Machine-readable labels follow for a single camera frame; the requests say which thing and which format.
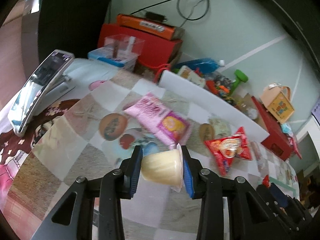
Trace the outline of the small red candy packet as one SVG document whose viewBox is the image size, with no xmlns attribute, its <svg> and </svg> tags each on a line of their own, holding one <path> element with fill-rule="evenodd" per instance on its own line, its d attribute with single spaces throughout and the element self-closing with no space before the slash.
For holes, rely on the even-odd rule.
<svg viewBox="0 0 320 240">
<path fill-rule="evenodd" d="M 267 188 L 271 186 L 270 176 L 268 174 L 264 177 L 262 184 Z"/>
</svg>

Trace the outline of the yellow jelly pudding cup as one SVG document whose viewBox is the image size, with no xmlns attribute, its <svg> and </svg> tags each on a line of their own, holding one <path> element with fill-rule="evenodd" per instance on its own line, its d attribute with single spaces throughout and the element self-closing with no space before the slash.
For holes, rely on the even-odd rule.
<svg viewBox="0 0 320 240">
<path fill-rule="evenodd" d="M 180 192 L 183 184 L 183 154 L 180 144 L 175 149 L 143 157 L 142 177 L 146 181 L 168 185 Z"/>
</svg>

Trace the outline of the red heart snack bag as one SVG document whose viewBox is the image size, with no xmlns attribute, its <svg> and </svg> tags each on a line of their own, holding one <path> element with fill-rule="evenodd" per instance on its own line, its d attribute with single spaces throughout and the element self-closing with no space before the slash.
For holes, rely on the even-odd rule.
<svg viewBox="0 0 320 240">
<path fill-rule="evenodd" d="M 221 176 L 226 176 L 230 171 L 234 158 L 249 161 L 253 159 L 243 126 L 239 127 L 234 135 L 220 139 L 206 140 L 204 145 L 214 157 Z"/>
</svg>

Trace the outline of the pink floral pouch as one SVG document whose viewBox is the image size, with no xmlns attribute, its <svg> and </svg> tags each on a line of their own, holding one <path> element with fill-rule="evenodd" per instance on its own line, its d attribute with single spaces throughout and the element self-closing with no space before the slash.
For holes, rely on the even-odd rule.
<svg viewBox="0 0 320 240">
<path fill-rule="evenodd" d="M 302 155 L 300 153 L 298 142 L 295 136 L 289 138 L 290 145 L 293 149 L 293 153 L 299 158 L 302 159 Z"/>
</svg>

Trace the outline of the white shelf desk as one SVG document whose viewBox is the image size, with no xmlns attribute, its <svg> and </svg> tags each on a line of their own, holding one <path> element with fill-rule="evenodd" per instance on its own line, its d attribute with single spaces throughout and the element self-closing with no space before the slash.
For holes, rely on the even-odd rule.
<svg viewBox="0 0 320 240">
<path fill-rule="evenodd" d="M 310 173 L 319 167 L 319 123 L 311 115 L 296 133 L 300 150 L 299 168 Z"/>
</svg>

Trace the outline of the blue wet wipes pack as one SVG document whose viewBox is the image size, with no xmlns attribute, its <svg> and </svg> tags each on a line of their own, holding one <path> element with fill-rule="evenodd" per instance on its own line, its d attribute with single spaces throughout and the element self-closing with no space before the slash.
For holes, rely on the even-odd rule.
<svg viewBox="0 0 320 240">
<path fill-rule="evenodd" d="M 290 124 L 288 124 L 288 123 L 281 124 L 281 130 L 288 137 L 293 137 L 294 136 L 292 128 L 291 128 Z"/>
</svg>

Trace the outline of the pink snack packet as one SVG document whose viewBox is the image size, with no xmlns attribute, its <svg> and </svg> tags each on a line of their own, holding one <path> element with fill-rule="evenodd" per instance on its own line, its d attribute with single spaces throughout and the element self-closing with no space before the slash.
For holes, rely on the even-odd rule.
<svg viewBox="0 0 320 240">
<path fill-rule="evenodd" d="M 150 92 L 124 112 L 169 147 L 186 144 L 192 132 L 190 122 Z"/>
</svg>

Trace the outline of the white foam board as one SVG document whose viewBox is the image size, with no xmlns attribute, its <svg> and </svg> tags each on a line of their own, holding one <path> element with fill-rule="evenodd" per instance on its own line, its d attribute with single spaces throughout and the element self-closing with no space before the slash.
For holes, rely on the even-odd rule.
<svg viewBox="0 0 320 240">
<path fill-rule="evenodd" d="M 235 107 L 168 70 L 163 72 L 158 84 L 160 87 L 197 104 L 215 117 L 225 120 L 230 124 L 233 132 L 242 126 L 250 141 L 262 142 L 269 136 L 267 131 Z"/>
</svg>

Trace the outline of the toy clutter pile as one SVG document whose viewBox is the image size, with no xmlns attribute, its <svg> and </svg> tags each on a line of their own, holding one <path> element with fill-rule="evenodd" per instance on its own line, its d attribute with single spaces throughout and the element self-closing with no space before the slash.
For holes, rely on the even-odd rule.
<svg viewBox="0 0 320 240">
<path fill-rule="evenodd" d="M 215 72 L 203 74 L 199 67 L 192 70 L 186 65 L 183 65 L 180 69 L 174 69 L 174 71 L 178 76 L 208 90 L 228 104 L 232 106 L 236 105 L 236 101 L 231 97 L 235 80 L 231 80 L 224 75 L 216 74 Z"/>
</svg>

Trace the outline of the smartphone on stand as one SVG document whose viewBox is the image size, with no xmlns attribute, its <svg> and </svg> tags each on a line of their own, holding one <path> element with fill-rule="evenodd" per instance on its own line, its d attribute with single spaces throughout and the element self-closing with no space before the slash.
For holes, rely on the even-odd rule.
<svg viewBox="0 0 320 240">
<path fill-rule="evenodd" d="M 31 74 L 8 112 L 15 135 L 24 136 L 45 98 L 55 95 L 59 99 L 75 87 L 72 78 L 64 73 L 74 59 L 74 54 L 56 49 Z"/>
</svg>

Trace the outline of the blue water bottle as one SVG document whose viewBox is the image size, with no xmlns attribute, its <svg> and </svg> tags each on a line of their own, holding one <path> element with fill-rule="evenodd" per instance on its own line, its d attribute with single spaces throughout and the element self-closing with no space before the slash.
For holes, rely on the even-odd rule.
<svg viewBox="0 0 320 240">
<path fill-rule="evenodd" d="M 173 69 L 180 69 L 183 66 L 189 67 L 191 70 L 196 71 L 197 69 L 202 74 L 208 74 L 216 71 L 220 67 L 225 66 L 224 60 L 215 61 L 211 58 L 202 58 L 202 59 L 195 59 L 190 61 L 184 61 L 176 64 L 173 66 Z"/>
</svg>

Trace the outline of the blue lidded plastic container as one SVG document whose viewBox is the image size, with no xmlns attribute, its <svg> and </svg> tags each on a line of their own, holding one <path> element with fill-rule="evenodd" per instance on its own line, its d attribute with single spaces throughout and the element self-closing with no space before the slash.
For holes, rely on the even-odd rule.
<svg viewBox="0 0 320 240">
<path fill-rule="evenodd" d="M 112 48 L 101 47 L 90 51 L 88 53 L 88 59 L 98 60 L 132 72 L 139 56 L 136 53 L 129 53 L 128 51 L 121 49 L 118 49 L 116 57 L 113 55 L 114 53 Z"/>
</svg>

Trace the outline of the clear plastic box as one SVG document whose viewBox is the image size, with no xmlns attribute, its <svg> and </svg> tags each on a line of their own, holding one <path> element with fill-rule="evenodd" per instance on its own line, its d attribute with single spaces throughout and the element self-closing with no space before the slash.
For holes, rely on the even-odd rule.
<svg viewBox="0 0 320 240">
<path fill-rule="evenodd" d="M 140 55 L 143 51 L 145 40 L 135 36 L 117 34 L 105 37 L 103 42 L 104 47 L 111 49 L 114 54 L 121 50 L 127 54 Z"/>
</svg>

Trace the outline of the red box stack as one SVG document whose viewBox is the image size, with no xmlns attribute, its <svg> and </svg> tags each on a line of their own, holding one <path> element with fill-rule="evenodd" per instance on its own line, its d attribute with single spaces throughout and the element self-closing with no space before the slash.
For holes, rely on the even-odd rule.
<svg viewBox="0 0 320 240">
<path fill-rule="evenodd" d="M 154 73 L 164 68 L 165 64 L 169 64 L 177 56 L 183 43 L 182 40 L 169 41 L 140 30 L 105 23 L 100 31 L 98 47 L 104 45 L 106 37 L 114 35 L 134 36 L 142 40 L 143 44 L 139 48 L 133 47 L 132 50 L 140 52 L 137 63 Z"/>
</svg>

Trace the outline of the orange flat box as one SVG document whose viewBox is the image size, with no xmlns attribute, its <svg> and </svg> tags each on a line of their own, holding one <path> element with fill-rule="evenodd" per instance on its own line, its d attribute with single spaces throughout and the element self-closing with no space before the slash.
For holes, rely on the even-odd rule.
<svg viewBox="0 0 320 240">
<path fill-rule="evenodd" d="M 116 17 L 116 24 L 122 27 L 127 27 L 135 30 L 140 30 L 163 39 L 181 40 L 185 30 L 182 27 L 176 27 L 148 20 L 146 18 L 119 14 Z"/>
</svg>

